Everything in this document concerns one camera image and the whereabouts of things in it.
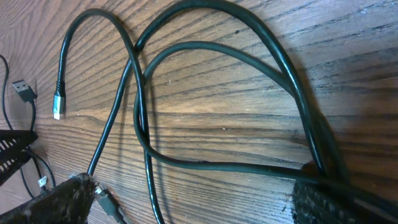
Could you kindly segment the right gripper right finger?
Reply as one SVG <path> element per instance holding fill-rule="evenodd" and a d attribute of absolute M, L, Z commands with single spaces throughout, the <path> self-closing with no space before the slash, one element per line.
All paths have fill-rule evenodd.
<path fill-rule="evenodd" d="M 397 223 L 397 206 L 350 185 L 330 187 L 296 181 L 292 192 L 294 223 Z"/>

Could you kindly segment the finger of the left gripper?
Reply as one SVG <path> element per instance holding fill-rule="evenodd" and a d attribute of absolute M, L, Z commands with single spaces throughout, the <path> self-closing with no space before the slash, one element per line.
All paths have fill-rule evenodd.
<path fill-rule="evenodd" d="M 1 185 L 31 159 L 23 150 L 37 138 L 29 130 L 1 130 Z"/>

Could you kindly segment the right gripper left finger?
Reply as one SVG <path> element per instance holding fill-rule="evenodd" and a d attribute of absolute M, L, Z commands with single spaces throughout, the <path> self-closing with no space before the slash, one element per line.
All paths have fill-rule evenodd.
<path fill-rule="evenodd" d="M 1 215 L 1 223 L 86 223 L 96 182 L 78 174 L 53 189 Z"/>

